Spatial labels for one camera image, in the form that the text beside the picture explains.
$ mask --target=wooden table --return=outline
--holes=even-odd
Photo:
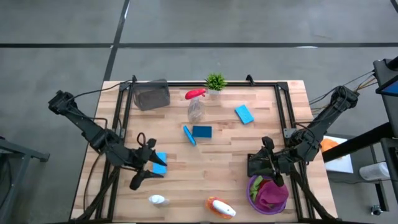
[[[288,81],[290,97],[296,121],[312,120],[303,81]],[[103,88],[117,82],[104,82]],[[297,221],[290,178],[284,177],[290,196],[286,209],[277,215],[261,215],[246,198],[247,153],[256,153],[261,147],[261,137],[270,136],[276,150],[284,146],[280,128],[275,92],[269,87],[227,87],[218,97],[206,96],[205,116],[200,124],[213,127],[211,139],[197,139],[192,146],[182,127],[188,122],[184,96],[192,88],[170,87],[171,104],[168,107],[140,111],[134,104],[130,110],[126,147],[138,148],[136,137],[144,132],[147,138],[157,139],[156,149],[167,153],[167,174],[164,179],[147,179],[137,191],[130,190],[129,183],[135,174],[121,170],[118,196],[114,210],[114,222],[288,222]],[[118,88],[102,92],[96,117],[112,121]],[[245,104],[254,122],[243,125],[234,109]],[[89,171],[97,153],[87,150],[80,183],[73,206],[72,218],[83,212],[83,192]],[[104,157],[97,163],[88,188],[87,205],[98,193],[103,175]],[[152,169],[149,162],[147,169]],[[323,165],[322,154],[318,153],[307,169],[308,181],[320,203],[337,216],[328,177]],[[170,200],[170,205],[157,208],[149,203],[148,197],[160,194]],[[236,216],[224,220],[209,212],[205,200],[210,196],[226,200],[235,210]],[[305,217],[305,199],[300,190]],[[104,211],[108,210],[109,195]]]

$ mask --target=white bottle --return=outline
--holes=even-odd
[[[364,166],[359,169],[359,174],[365,180],[388,179],[390,173],[388,172],[386,162],[379,162],[369,166]]]
[[[148,200],[154,204],[155,206],[162,206],[162,205],[168,205],[170,202],[166,198],[164,198],[161,195],[152,195],[148,198]]]

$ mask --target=gray floor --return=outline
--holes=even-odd
[[[0,2],[0,43],[112,42],[123,0]],[[396,42],[398,14],[388,0],[196,1],[133,0],[121,42]],[[47,109],[57,90],[100,88],[110,49],[0,49],[0,135],[51,153],[32,161],[13,223],[68,219],[86,142],[69,121]],[[331,49],[119,49],[111,80],[203,79],[223,72],[229,80],[304,80],[310,99],[373,69],[372,62],[397,56],[397,48]],[[331,133],[357,135],[387,121],[375,87],[361,92]],[[94,115],[98,95],[78,100]],[[393,198],[391,185],[386,191]],[[370,184],[331,183],[339,217],[396,223],[391,212],[372,217],[377,203]]]

